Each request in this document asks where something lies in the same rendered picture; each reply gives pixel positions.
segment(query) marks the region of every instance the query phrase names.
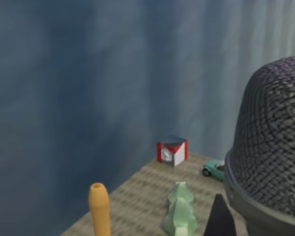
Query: orange stick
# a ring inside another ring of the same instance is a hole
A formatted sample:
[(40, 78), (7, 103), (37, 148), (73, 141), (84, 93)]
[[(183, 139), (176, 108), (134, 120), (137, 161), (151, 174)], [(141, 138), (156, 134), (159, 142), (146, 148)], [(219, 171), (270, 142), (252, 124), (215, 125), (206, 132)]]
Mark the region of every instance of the orange stick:
[(92, 184), (89, 188), (88, 206), (96, 236), (111, 236), (109, 205), (109, 196), (105, 186), (101, 183)]

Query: teal toy car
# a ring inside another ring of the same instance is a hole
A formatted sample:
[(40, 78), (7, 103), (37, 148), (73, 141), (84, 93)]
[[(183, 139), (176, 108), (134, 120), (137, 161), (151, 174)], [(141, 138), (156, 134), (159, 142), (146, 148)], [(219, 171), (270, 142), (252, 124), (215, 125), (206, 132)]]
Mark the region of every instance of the teal toy car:
[(224, 161), (209, 160), (202, 169), (202, 174), (205, 177), (213, 176), (221, 181), (224, 180)]

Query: black wheel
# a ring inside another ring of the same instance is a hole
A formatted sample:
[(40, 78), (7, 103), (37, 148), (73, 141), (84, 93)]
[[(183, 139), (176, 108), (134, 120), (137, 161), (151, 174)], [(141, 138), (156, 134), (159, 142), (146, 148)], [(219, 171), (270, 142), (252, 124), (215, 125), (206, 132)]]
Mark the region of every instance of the black wheel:
[(211, 173), (207, 169), (203, 169), (202, 170), (202, 175), (205, 176), (205, 177), (209, 177), (209, 176), (211, 176)]

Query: floor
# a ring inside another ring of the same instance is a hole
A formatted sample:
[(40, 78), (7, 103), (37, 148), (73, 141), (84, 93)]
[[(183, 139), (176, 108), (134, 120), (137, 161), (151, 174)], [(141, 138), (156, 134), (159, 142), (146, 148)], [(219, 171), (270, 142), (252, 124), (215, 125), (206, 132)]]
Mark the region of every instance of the floor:
[[(112, 236), (166, 236), (160, 228), (167, 212), (167, 196), (176, 181), (186, 181), (195, 196), (194, 212), (198, 228), (204, 233), (216, 193), (226, 200), (223, 183), (201, 174), (207, 157), (190, 154), (175, 168), (151, 161), (110, 195)], [(247, 236), (243, 219), (232, 210), (237, 235)], [(62, 236), (93, 236), (90, 214), (73, 224)]]

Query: red and white box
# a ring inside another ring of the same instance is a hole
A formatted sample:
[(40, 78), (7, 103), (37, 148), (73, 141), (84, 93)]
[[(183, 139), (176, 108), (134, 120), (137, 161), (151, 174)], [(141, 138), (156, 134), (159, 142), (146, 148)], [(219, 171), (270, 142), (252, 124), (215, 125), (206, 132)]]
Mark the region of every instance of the red and white box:
[(188, 158), (188, 142), (175, 135), (168, 135), (157, 143), (157, 161), (177, 166)]

